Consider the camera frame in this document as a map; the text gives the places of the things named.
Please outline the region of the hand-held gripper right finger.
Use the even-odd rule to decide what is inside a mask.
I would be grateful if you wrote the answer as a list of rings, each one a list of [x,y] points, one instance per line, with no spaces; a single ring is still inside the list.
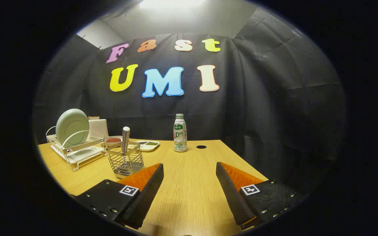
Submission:
[[[224,162],[216,164],[216,176],[241,229],[273,221],[306,198],[278,180],[261,180]]]

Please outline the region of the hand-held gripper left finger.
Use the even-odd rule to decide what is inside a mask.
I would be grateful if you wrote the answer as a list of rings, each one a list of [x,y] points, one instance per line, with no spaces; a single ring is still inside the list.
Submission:
[[[162,163],[113,181],[105,179],[73,199],[118,224],[139,229],[164,179]]]

